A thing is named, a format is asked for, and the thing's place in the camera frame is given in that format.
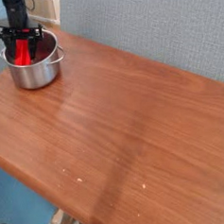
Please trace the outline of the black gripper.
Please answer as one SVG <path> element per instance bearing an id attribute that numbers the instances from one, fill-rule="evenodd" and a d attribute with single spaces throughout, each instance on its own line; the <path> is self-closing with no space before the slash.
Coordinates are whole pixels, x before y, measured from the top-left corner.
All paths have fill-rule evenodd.
<path id="1" fill-rule="evenodd" d="M 2 0 L 7 17 L 0 19 L 0 40 L 9 56 L 14 59 L 16 54 L 16 40 L 28 40 L 29 56 L 33 59 L 37 51 L 37 41 L 43 37 L 43 26 L 32 21 L 27 16 L 29 8 L 25 0 Z"/>

